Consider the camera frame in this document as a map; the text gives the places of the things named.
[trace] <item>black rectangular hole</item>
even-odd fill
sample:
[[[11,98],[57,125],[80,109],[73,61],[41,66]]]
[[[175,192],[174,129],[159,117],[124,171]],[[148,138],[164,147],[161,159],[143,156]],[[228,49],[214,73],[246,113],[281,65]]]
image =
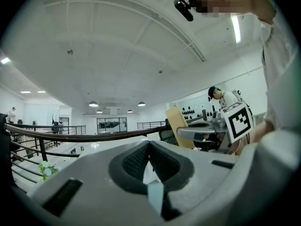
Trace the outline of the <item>black rectangular hole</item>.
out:
[[[234,163],[219,160],[213,160],[211,164],[228,169],[232,169],[234,167]]]
[[[70,178],[44,205],[43,208],[59,217],[83,183]]]

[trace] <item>black camera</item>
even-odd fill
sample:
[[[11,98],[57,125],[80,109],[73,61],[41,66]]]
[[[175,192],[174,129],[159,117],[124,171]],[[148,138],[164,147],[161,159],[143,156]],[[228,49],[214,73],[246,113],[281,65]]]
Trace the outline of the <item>black camera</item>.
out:
[[[193,15],[190,13],[191,6],[185,0],[174,0],[175,8],[189,21],[193,21]]]

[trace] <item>black cap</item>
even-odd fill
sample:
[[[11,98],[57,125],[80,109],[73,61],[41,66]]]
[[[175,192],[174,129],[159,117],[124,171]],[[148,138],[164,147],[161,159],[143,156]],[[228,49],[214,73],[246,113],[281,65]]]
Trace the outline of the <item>black cap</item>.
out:
[[[214,90],[215,90],[215,86],[210,87],[209,90],[208,90],[208,96],[209,96],[211,99],[213,98]]]

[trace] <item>person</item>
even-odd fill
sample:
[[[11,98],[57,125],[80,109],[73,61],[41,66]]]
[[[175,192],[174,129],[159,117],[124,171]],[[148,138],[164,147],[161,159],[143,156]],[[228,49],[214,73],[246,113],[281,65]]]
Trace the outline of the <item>person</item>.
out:
[[[59,120],[59,125],[63,126],[63,119],[62,118],[60,118],[60,120]],[[60,134],[62,134],[62,133],[63,133],[63,128],[60,127]]]
[[[13,107],[12,110],[8,112],[7,121],[9,123],[12,123],[12,124],[15,123],[15,120],[16,120],[15,110],[16,110],[16,108]]]
[[[262,53],[261,61],[267,88],[286,71],[289,61],[299,49],[298,41],[280,9],[272,0],[189,0],[197,13],[208,17],[253,14],[261,23]],[[251,132],[249,139],[242,139],[236,154],[240,154],[243,147],[256,143],[261,138],[280,128],[281,123],[268,100],[267,112],[262,123]]]
[[[238,101],[237,97],[229,91],[221,91],[219,88],[212,86],[208,90],[210,99],[220,100],[221,108],[233,105]]]

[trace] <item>window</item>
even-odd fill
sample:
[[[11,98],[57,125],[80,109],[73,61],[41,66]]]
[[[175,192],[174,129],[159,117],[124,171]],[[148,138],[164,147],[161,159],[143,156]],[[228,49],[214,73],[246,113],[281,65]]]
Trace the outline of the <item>window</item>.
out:
[[[97,118],[97,133],[110,134],[127,132],[127,118]]]

